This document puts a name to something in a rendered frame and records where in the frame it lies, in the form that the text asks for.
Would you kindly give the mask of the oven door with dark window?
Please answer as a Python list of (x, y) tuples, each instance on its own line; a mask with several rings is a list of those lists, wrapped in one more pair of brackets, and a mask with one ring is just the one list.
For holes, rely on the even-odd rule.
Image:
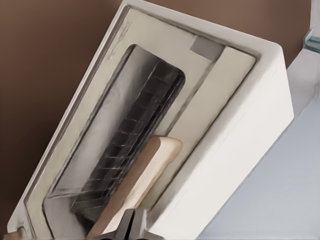
[(31, 238), (83, 239), (152, 136), (182, 149), (137, 206), (153, 210), (255, 58), (126, 3), (85, 74), (23, 201)]

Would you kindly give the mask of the small tan oven knob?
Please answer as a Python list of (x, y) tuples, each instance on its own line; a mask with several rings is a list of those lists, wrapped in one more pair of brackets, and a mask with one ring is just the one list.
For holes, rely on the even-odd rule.
[(13, 232), (6, 233), (3, 236), (3, 240), (25, 240), (26, 239), (26, 230), (24, 227), (19, 227)]

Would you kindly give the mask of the white oven body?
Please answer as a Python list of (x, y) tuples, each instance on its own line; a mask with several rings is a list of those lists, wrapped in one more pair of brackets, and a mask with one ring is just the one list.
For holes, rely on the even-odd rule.
[[(159, 6), (143, 0), (122, 0), (101, 44), (114, 26), (123, 6), (133, 2)], [(195, 240), (289, 125), (294, 117), (294, 111), (283, 50), (278, 44), (159, 7), (166, 9), (164, 15), (167, 19), (193, 31), (207, 33), (209, 37), (255, 58), (253, 68), (235, 95), (223, 108), (195, 151), (175, 174), (154, 209), (149, 210), (141, 206), (134, 209), (134, 211), (146, 210), (148, 232), (165, 240)], [(29, 220), (24, 199), (44, 156), (49, 152), (63, 125), (85, 75), (7, 224), (7, 233), (24, 227), (25, 240), (42, 240), (29, 237), (26, 230)]]

